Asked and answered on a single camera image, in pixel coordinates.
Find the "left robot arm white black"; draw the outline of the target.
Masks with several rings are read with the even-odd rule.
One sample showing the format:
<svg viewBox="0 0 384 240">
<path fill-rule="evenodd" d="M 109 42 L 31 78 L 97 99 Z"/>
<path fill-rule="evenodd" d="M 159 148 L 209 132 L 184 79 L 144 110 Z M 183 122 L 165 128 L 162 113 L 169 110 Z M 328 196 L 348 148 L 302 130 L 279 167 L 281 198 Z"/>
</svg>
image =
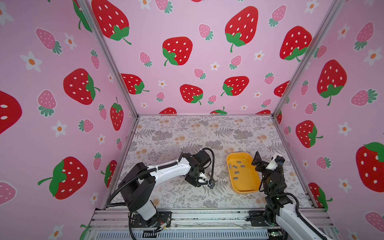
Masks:
<svg viewBox="0 0 384 240">
<path fill-rule="evenodd" d="M 161 214 L 150 200 L 154 188 L 173 178 L 184 177 L 193 187 L 213 189 L 216 181 L 214 169 L 215 154 L 210 148 L 203 148 L 194 155 L 181 153 L 176 160 L 161 165 L 146 166 L 140 162 L 109 196 L 105 208 L 127 207 L 130 211 L 129 226 L 135 215 L 147 228 L 157 226 L 158 229 L 164 229 L 170 219 L 161 219 Z"/>
</svg>

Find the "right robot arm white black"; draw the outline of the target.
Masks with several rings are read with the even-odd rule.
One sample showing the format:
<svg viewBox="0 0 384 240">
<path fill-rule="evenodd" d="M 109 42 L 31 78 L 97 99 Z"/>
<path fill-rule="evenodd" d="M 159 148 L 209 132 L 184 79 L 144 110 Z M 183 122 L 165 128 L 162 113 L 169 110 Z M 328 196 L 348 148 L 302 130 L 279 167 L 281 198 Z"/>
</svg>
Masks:
<svg viewBox="0 0 384 240">
<path fill-rule="evenodd" d="M 285 192 L 284 162 L 285 159 L 279 155 L 274 155 L 270 162 L 266 162 L 259 152 L 255 153 L 252 165 L 262 175 L 259 191 L 266 195 L 267 202 L 262 218 L 269 226 L 280 226 L 293 240 L 329 240 L 302 215 L 298 198 Z"/>
</svg>

